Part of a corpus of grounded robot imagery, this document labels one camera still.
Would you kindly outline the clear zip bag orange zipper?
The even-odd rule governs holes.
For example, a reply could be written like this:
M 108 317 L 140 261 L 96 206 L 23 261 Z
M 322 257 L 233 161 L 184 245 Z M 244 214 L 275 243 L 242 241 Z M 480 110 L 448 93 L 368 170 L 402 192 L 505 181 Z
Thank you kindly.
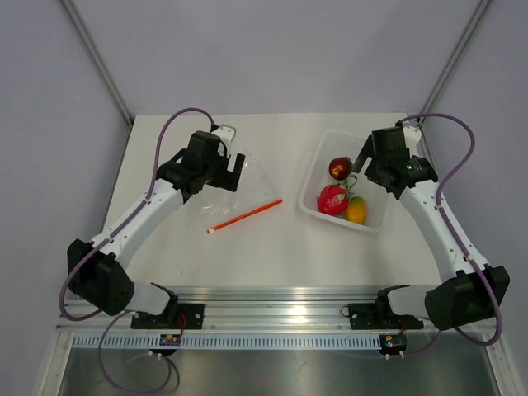
M 265 173 L 261 162 L 244 150 L 245 160 L 235 192 L 206 186 L 191 198 L 199 213 L 199 224 L 212 234 L 283 202 L 277 189 Z

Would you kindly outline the dark red apple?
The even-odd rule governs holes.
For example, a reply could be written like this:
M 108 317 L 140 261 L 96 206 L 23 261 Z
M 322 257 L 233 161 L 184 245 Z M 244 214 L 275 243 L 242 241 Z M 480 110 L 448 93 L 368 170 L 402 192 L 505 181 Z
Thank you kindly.
M 329 176 L 334 180 L 347 179 L 352 171 L 353 162 L 349 157 L 334 158 L 328 165 Z

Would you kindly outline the yellow green mango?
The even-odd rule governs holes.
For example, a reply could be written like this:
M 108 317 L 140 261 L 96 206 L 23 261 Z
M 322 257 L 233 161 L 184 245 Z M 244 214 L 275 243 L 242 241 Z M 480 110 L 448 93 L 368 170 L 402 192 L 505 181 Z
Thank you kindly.
M 364 224 L 367 217 L 366 203 L 360 196 L 354 196 L 345 211 L 346 220 L 355 224 Z

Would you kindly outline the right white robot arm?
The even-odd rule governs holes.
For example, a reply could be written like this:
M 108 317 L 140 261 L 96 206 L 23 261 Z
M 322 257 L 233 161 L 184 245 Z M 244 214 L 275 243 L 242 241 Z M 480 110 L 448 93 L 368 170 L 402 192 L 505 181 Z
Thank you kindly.
M 413 316 L 428 319 L 445 331 L 485 319 L 499 320 L 500 303 L 510 283 L 507 270 L 490 266 L 452 219 L 433 166 L 411 154 L 403 127 L 373 131 L 352 169 L 382 186 L 412 216 L 441 278 L 438 286 L 381 290 L 374 308 L 376 321 L 392 327 L 403 316 Z

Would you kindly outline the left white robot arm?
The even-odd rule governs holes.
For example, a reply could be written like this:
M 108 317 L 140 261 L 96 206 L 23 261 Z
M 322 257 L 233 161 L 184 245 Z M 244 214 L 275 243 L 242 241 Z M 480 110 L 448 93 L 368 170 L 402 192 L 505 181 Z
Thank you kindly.
M 76 239 L 69 245 L 63 289 L 98 313 L 139 311 L 158 327 L 171 327 L 178 318 L 176 296 L 160 285 L 132 281 L 126 268 L 153 231 L 204 186 L 237 190 L 245 157 L 230 154 L 235 136 L 235 128 L 227 125 L 196 131 L 186 148 L 155 166 L 148 190 L 112 226 L 88 242 Z M 232 159 L 234 168 L 229 170 Z

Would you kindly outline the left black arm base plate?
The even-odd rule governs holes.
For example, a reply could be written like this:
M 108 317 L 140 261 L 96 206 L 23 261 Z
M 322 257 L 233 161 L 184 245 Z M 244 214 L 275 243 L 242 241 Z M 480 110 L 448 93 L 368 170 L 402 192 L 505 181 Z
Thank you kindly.
M 159 314 L 139 313 L 131 319 L 131 327 L 139 330 L 199 330 L 203 327 L 205 306 L 172 302 Z

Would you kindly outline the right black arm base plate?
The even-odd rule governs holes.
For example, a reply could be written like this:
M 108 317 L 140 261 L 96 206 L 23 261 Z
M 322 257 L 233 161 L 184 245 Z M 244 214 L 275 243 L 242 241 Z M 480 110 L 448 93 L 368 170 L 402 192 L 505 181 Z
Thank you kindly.
M 422 320 L 412 315 L 397 315 L 389 308 L 375 303 L 352 303 L 340 308 L 340 315 L 347 318 L 352 330 L 419 330 Z

